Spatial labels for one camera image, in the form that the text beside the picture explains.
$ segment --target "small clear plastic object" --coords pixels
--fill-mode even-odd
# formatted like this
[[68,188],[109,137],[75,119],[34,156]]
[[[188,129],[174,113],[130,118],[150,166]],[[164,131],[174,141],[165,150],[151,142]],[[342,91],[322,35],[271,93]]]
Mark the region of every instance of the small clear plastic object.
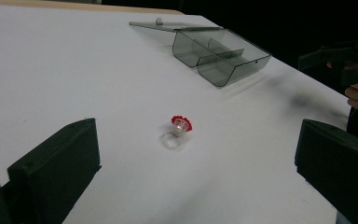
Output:
[[173,116],[172,128],[162,136],[163,144],[170,149],[177,149],[182,144],[182,136],[193,130],[190,120],[182,116]]

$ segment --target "table surface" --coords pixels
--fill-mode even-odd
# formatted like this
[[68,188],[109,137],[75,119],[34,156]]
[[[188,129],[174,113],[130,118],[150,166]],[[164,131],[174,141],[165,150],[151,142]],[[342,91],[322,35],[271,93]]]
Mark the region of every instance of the table surface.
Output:
[[[96,118],[102,169],[65,224],[335,223],[294,160],[302,120],[345,129],[346,98],[274,57],[217,89],[172,55],[174,33],[129,26],[156,17],[214,25],[0,5],[0,184],[61,127]],[[180,150],[161,143],[174,115],[194,127]]]

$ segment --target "red object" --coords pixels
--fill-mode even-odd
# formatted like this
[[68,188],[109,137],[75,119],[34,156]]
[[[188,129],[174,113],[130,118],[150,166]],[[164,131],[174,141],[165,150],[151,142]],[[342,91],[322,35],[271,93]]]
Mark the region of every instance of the red object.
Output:
[[184,118],[182,116],[178,116],[178,115],[173,116],[173,118],[171,119],[172,124],[174,124],[177,119],[181,119],[187,123],[188,128],[187,128],[186,132],[190,132],[191,130],[193,130],[193,125],[191,125],[190,120],[188,120],[187,118]]

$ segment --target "dark background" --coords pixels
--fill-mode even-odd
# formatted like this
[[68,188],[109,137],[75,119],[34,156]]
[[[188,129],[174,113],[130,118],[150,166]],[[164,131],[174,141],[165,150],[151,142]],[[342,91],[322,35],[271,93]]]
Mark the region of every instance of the dark background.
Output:
[[[200,1],[103,0],[103,5],[153,7],[201,15],[231,30],[278,60],[297,68],[298,57],[320,46],[358,39],[358,0]],[[342,91],[327,75],[325,64],[303,71],[325,85]]]

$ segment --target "white table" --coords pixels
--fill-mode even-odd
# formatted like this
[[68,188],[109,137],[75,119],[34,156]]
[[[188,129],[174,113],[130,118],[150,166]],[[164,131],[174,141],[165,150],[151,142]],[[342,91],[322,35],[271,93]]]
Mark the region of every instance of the white table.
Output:
[[[303,119],[345,129],[346,98],[276,58],[217,89],[172,55],[174,33],[129,26],[156,17],[213,24],[0,6],[0,184],[61,127],[96,118],[103,168],[65,224],[335,223],[294,159]],[[194,126],[181,150],[160,141],[174,115]]]

